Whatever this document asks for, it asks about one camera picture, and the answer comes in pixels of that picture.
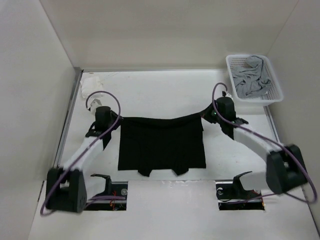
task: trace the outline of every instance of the gray cloth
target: gray cloth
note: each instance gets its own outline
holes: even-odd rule
[[[251,68],[235,66],[231,70],[236,93],[243,99],[259,98],[271,88],[264,60],[257,56],[249,56],[246,63]]]

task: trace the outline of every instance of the white cloth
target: white cloth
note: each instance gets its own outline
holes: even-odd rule
[[[81,79],[81,95],[83,99],[87,99],[90,94],[96,91],[103,91],[104,87],[99,76],[91,76]],[[103,93],[96,93],[90,98],[102,97]]]

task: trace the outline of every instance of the plastic basket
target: plastic basket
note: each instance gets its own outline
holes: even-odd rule
[[[232,85],[232,96],[234,103],[236,105],[240,105],[243,107],[263,107],[268,106],[275,102],[281,102],[284,99],[284,95],[282,93],[282,90],[280,88],[278,79],[275,75],[275,72],[272,68],[272,65],[269,61],[269,59],[266,56],[263,55],[255,55],[259,58],[264,60],[264,67],[266,68],[266,72],[268,77],[271,80],[271,88],[268,90],[266,94],[264,94],[261,97],[256,98],[240,98],[237,95],[234,79],[232,77],[231,69],[235,66],[241,66],[244,68],[250,68],[250,66],[247,64],[246,60],[249,56],[252,56],[250,54],[237,54],[237,55],[228,55],[226,59],[226,65],[228,68],[228,74],[231,80]]]

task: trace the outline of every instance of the white wall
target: white wall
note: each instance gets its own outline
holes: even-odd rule
[[[27,239],[75,71],[38,0],[0,0],[0,239]]]
[[[284,92],[284,101],[271,106],[280,139],[301,148],[308,173],[320,192],[319,10],[319,0],[299,0],[268,57]],[[311,210],[320,225],[320,203]]]
[[[298,0],[41,0],[74,66],[225,68],[266,54]]]

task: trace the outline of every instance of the white table surface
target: white table surface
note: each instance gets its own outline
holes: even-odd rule
[[[164,119],[206,108],[215,83],[226,79],[220,70],[95,75],[103,79],[104,89],[119,99],[122,116]],[[111,97],[103,97],[102,103],[117,112]],[[80,146],[94,121],[84,104],[78,94],[62,162]],[[265,136],[272,137],[263,108],[248,113],[238,115]],[[219,211],[213,180],[264,170],[265,163],[245,146],[225,136],[218,125],[202,123],[207,168],[190,169],[178,177],[171,170],[153,170],[150,177],[137,171],[118,171],[120,129],[113,132],[111,142],[90,171],[110,175],[114,182],[129,181],[127,211],[84,211],[81,215],[57,212],[40,217],[43,190],[29,240],[318,240],[308,206],[288,196],[264,198],[265,211]],[[300,188],[292,193],[303,196]]]
[[[200,112],[211,102],[212,90],[218,82],[228,82],[224,70],[180,70],[145,72],[101,72],[84,73],[82,78],[98,75],[106,91],[120,101],[123,117],[146,117],[172,119]],[[219,88],[216,96],[221,96]],[[108,95],[100,98],[103,105],[118,112],[116,102]],[[254,114],[241,115],[262,134],[272,137],[272,131],[264,109]],[[81,89],[76,98],[64,151],[63,163],[69,159],[83,142],[95,117],[85,108]],[[110,175],[112,181],[129,180],[218,180],[230,179],[246,171],[261,171],[265,162],[244,145],[231,140],[222,133],[218,124],[202,120],[206,169],[189,169],[186,174],[176,176],[171,169],[153,170],[150,177],[136,170],[118,171],[120,127],[112,132],[106,149],[90,166],[90,174]]]

